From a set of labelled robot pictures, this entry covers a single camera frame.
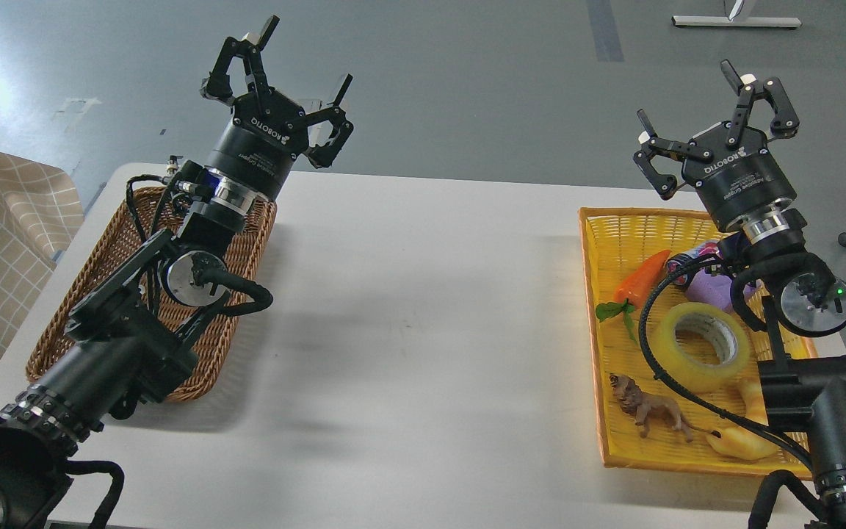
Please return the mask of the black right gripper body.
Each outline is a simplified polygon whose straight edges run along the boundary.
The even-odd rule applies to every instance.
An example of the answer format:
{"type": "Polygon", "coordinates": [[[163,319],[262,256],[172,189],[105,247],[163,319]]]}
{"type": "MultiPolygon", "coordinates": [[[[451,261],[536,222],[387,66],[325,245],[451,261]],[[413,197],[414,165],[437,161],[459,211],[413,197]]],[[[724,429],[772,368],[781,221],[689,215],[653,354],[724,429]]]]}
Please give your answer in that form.
{"type": "Polygon", "coordinates": [[[745,128],[736,148],[728,147],[728,137],[728,124],[719,123],[691,138],[696,151],[711,158],[688,158],[681,169],[721,232],[738,231],[746,215],[772,205],[785,209],[797,198],[763,131],[745,128]]]}

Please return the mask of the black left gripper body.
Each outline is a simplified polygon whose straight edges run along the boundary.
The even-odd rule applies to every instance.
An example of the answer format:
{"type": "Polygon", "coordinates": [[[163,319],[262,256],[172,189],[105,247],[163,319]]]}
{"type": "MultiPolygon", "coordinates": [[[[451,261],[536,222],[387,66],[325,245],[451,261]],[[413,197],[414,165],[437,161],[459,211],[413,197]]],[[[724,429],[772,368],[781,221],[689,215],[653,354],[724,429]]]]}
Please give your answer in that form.
{"type": "Polygon", "coordinates": [[[308,131],[288,122],[305,114],[302,105],[275,91],[268,112],[259,113],[254,95],[239,97],[231,121],[207,159],[207,168],[275,201],[294,161],[308,147],[308,131]]]}

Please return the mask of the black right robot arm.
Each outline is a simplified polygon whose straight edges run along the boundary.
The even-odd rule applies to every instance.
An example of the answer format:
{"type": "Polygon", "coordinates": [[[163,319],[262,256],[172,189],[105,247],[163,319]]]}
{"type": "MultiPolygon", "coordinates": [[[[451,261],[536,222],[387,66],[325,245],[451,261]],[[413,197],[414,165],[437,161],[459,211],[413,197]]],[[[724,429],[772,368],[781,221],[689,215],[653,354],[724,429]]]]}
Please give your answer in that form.
{"type": "Polygon", "coordinates": [[[639,321],[640,347],[658,381],[695,404],[775,443],[809,469],[806,488],[790,471],[762,480],[748,527],[769,525],[779,490],[787,488],[813,516],[810,528],[846,528],[846,283],[806,250],[806,221],[792,208],[797,194],[769,150],[769,141],[793,137],[800,125],[780,80],[720,68],[737,96],[729,120],[690,140],[665,140],[643,110],[644,131],[635,164],[661,198],[683,184],[695,188],[724,248],[672,272],[651,292],[639,321]],[[709,404],[670,374],[655,357],[647,321],[651,306],[672,280],[710,265],[731,275],[731,302],[752,331],[765,332],[772,358],[758,366],[766,425],[709,404]]]}

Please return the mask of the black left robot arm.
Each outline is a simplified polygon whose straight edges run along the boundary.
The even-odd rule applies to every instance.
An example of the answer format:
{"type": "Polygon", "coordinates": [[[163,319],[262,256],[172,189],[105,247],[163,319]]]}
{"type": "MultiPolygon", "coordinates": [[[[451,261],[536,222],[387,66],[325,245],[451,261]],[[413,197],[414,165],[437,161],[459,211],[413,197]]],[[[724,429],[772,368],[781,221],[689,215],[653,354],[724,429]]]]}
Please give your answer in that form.
{"type": "Polygon", "coordinates": [[[229,245],[256,204],[278,197],[297,159],[328,168],[353,131],[341,108],[350,75],[314,112],[268,82],[261,55],[278,22],[272,15],[258,34],[225,39],[200,89],[232,111],[209,160],[171,158],[148,223],[127,188],[141,244],[70,309],[68,352],[1,409],[0,528],[43,528],[73,479],[93,473],[111,480],[90,522],[106,527],[124,471],[74,460],[79,445],[105,416],[131,417],[137,404],[161,402],[188,381],[199,362],[195,343],[216,318],[272,304],[265,287],[229,271],[229,245]]]}

